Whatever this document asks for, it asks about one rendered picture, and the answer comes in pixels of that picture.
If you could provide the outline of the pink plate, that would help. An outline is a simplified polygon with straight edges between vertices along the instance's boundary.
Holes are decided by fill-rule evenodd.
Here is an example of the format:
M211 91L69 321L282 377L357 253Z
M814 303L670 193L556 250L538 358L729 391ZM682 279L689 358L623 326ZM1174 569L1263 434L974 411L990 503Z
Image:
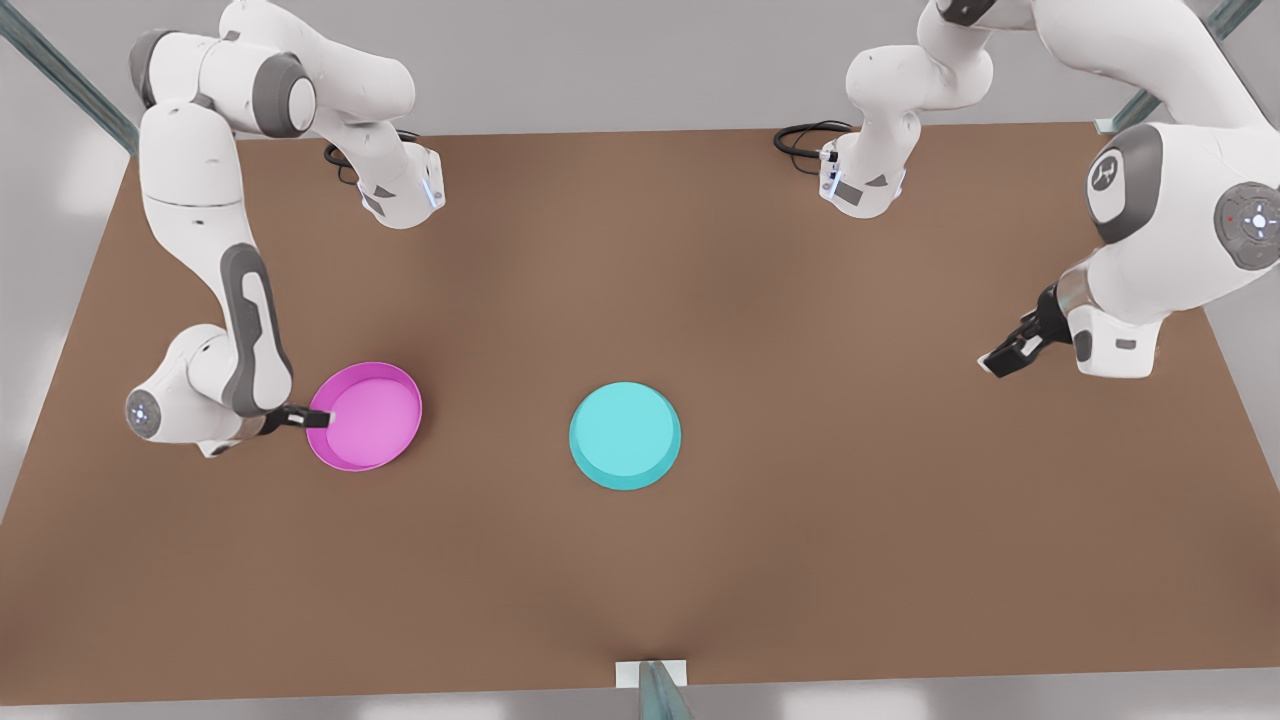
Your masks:
M329 424L308 428L310 448L342 471L369 471L399 457L422 420L422 395L412 377L388 363L358 363L325 380L308 407Z

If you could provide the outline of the blue plate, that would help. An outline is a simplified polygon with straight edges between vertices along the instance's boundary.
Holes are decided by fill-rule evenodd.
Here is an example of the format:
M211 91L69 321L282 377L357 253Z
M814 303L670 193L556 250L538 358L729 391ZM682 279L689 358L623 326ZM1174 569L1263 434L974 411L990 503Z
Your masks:
M579 470L613 491L646 488L675 465L682 427L673 404L636 382L616 382L588 395L570 420L570 452Z

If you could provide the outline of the silver frame post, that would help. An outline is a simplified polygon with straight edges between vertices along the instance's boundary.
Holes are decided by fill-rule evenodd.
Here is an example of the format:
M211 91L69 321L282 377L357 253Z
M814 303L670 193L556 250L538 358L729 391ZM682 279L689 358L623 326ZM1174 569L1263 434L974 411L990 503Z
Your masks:
M614 687L637 691L639 720L695 720L682 692L687 678L687 661L682 659L614 665Z
M10 0L0 0L0 37L64 92L131 156L138 152L134 123L100 91Z
M1179 124L1265 128L1262 106L1184 0L1100 0L1087 65L1160 99Z

